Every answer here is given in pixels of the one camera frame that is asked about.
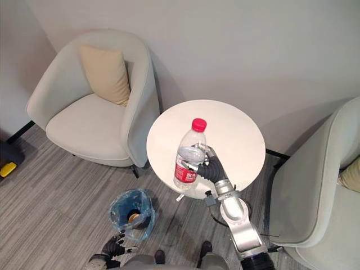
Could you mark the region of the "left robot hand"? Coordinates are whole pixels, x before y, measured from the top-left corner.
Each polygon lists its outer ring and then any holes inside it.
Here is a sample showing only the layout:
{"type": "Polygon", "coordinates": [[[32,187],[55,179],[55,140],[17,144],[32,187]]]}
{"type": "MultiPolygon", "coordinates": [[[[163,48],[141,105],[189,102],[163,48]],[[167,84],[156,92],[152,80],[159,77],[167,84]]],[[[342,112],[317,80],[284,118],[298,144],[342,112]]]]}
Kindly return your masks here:
{"type": "Polygon", "coordinates": [[[125,230],[122,229],[113,236],[102,248],[102,253],[110,258],[124,255],[127,253],[135,253],[138,251],[137,246],[123,246],[123,238],[125,238],[125,230]]]}

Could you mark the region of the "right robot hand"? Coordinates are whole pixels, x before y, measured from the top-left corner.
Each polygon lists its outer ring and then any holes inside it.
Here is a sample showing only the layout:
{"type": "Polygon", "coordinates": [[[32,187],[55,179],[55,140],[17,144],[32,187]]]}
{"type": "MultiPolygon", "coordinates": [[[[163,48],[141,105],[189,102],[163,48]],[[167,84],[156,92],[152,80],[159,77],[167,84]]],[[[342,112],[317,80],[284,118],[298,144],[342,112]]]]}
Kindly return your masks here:
{"type": "Polygon", "coordinates": [[[211,146],[201,148],[205,154],[204,161],[196,164],[194,161],[190,162],[182,160],[181,164],[188,170],[197,173],[199,176],[216,184],[219,181],[229,181],[226,172],[211,146]]]}

